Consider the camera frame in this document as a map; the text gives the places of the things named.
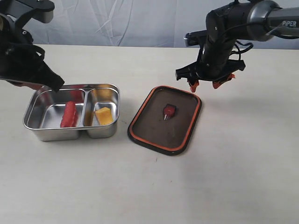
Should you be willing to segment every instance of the metal bento box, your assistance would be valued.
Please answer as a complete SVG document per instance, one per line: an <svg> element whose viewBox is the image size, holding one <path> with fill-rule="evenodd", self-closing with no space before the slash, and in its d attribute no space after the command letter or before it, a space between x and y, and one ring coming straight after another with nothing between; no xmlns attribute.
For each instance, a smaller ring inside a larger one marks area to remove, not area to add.
<svg viewBox="0 0 299 224"><path fill-rule="evenodd" d="M61 128L67 102L75 102L78 121L75 127ZM110 108L113 123L101 126L94 112ZM48 87L36 91L24 115L24 126L41 141L75 140L82 131L90 138L109 138L117 129L120 114L120 91L112 84L64 85L57 93Z"/></svg>

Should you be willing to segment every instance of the white wall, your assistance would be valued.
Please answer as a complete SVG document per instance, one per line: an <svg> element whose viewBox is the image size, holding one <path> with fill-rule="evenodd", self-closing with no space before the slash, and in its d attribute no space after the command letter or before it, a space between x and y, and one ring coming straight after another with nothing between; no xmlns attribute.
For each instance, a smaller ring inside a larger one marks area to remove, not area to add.
<svg viewBox="0 0 299 224"><path fill-rule="evenodd" d="M35 43L184 47L186 33L206 29L206 14L233 0L52 0L50 24L30 21ZM276 0L299 7L297 0ZM299 49L299 41L275 38L255 48Z"/></svg>

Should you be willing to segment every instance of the yellow cheese block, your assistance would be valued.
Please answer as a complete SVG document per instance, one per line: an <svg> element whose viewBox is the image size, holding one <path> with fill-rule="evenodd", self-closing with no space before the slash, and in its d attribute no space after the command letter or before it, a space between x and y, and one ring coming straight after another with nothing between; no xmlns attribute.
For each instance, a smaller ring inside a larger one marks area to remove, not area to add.
<svg viewBox="0 0 299 224"><path fill-rule="evenodd" d="M113 122L111 110L107 107L103 107L95 112L95 116L98 119L100 125L109 125Z"/></svg>

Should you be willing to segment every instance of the lunch box lid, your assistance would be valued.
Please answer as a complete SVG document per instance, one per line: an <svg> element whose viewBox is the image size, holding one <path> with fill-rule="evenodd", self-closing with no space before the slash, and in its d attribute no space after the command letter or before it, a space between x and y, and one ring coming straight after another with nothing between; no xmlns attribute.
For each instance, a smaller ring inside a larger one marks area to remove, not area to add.
<svg viewBox="0 0 299 224"><path fill-rule="evenodd" d="M195 94L158 86L151 90L133 118L128 136L134 143L156 152L181 154L188 146L201 108L202 101Z"/></svg>

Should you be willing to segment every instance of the metal tray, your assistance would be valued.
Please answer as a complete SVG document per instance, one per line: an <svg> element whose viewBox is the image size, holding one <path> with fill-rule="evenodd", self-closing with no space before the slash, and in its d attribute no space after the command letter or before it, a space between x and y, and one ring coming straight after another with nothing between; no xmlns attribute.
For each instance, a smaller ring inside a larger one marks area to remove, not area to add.
<svg viewBox="0 0 299 224"><path fill-rule="evenodd" d="M65 104L74 101L78 111L75 127L60 128ZM111 109L114 122L101 126L94 111ZM120 91L112 84L64 85L57 93L48 87L36 91L24 115L24 126L41 141L75 140L82 131L90 138L109 138L117 129L120 114Z"/></svg>

